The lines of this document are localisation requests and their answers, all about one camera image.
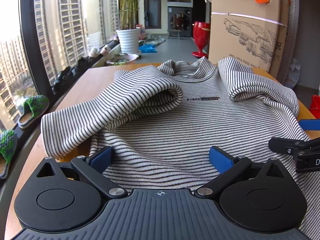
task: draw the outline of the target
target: metal screw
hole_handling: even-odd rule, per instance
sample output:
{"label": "metal screw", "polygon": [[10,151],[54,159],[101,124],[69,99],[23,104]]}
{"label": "metal screw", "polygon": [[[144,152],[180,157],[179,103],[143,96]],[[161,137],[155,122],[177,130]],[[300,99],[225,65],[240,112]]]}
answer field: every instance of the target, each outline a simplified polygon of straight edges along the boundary
{"label": "metal screw", "polygon": [[212,189],[207,188],[207,187],[201,187],[197,190],[197,192],[201,195],[201,196],[207,196],[213,193]]}
{"label": "metal screw", "polygon": [[113,196],[119,196],[119,195],[122,195],[123,193],[124,193],[124,189],[119,187],[115,187],[109,190],[109,194]]}

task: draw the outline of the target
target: gray wall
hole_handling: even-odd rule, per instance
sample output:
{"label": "gray wall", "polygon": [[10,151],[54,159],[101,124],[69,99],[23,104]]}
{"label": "gray wall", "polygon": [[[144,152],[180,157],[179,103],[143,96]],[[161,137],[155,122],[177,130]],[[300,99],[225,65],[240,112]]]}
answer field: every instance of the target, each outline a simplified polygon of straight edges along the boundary
{"label": "gray wall", "polygon": [[300,0],[297,40],[293,57],[301,64],[298,85],[319,89],[320,0]]}

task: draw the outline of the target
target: small stool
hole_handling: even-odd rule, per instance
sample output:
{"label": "small stool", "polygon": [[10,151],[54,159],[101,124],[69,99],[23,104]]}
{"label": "small stool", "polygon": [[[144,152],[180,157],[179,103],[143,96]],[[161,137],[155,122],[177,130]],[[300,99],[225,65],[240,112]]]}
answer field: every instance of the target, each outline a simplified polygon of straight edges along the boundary
{"label": "small stool", "polygon": [[183,30],[168,30],[167,40],[168,40],[169,37],[170,37],[170,32],[177,32],[177,33],[178,33],[178,38],[180,39],[180,32],[183,32]]}

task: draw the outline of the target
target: printed drawing on box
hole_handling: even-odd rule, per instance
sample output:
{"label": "printed drawing on box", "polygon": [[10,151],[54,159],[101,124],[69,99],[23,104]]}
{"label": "printed drawing on box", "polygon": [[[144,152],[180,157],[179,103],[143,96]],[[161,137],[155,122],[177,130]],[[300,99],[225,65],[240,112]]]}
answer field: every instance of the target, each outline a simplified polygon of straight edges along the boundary
{"label": "printed drawing on box", "polygon": [[259,25],[237,20],[224,20],[226,30],[239,36],[239,43],[246,46],[248,52],[260,57],[265,63],[271,63],[276,44],[276,34]]}

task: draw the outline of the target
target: washing machine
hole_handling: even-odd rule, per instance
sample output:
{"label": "washing machine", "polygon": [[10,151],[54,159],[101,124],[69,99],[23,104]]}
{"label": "washing machine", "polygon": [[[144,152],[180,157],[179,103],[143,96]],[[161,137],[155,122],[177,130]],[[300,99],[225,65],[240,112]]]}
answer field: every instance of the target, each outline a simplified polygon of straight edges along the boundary
{"label": "washing machine", "polygon": [[192,8],[189,7],[168,7],[168,30],[170,36],[178,36],[178,32],[171,30],[181,30],[181,37],[191,37]]}

